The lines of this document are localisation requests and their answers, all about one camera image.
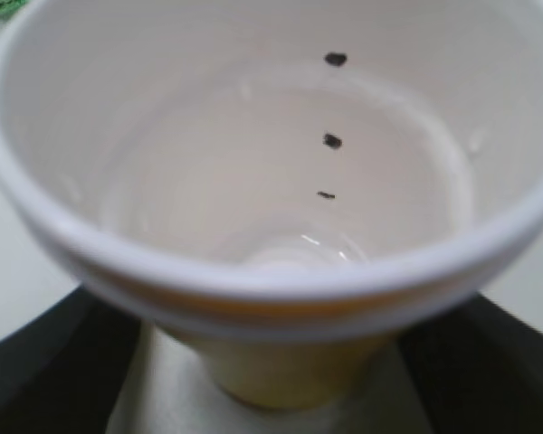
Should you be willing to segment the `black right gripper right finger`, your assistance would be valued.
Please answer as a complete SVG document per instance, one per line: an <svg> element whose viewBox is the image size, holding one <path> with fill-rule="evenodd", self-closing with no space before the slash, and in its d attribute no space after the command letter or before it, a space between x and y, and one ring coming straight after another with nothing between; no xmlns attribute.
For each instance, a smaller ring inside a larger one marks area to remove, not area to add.
<svg viewBox="0 0 543 434"><path fill-rule="evenodd" d="M543 334L478 296L404 333L435 433L543 433Z"/></svg>

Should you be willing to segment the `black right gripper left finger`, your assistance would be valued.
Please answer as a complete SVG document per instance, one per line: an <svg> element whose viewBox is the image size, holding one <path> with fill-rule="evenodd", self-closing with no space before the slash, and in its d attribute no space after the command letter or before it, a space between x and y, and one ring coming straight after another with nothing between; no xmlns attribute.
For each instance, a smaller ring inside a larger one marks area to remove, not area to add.
<svg viewBox="0 0 543 434"><path fill-rule="evenodd" d="M139 319L77 288L0 341L0 433L103 433Z"/></svg>

